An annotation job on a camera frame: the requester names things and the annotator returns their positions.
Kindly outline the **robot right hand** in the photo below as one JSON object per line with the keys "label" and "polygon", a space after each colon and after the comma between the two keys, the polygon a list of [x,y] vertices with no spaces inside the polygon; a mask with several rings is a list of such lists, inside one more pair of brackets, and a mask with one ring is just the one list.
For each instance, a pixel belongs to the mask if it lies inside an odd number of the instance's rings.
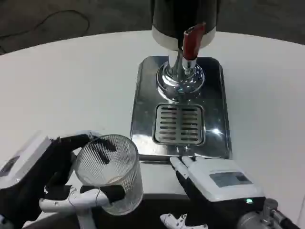
{"label": "robot right hand", "polygon": [[168,229],[266,229],[261,218],[265,201],[262,190],[230,159],[197,156],[171,157],[176,172],[195,210],[195,225],[188,213],[176,218],[160,215]]}

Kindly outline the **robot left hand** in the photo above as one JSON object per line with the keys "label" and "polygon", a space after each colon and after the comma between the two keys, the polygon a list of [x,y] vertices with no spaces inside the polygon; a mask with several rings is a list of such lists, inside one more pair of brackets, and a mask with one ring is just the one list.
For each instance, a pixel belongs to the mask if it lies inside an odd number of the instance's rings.
{"label": "robot left hand", "polygon": [[124,199],[121,185],[68,185],[74,150],[97,139],[98,133],[82,131],[49,138],[36,133],[0,168],[0,226],[21,229],[42,212],[80,213],[80,226],[95,228],[91,209]]}

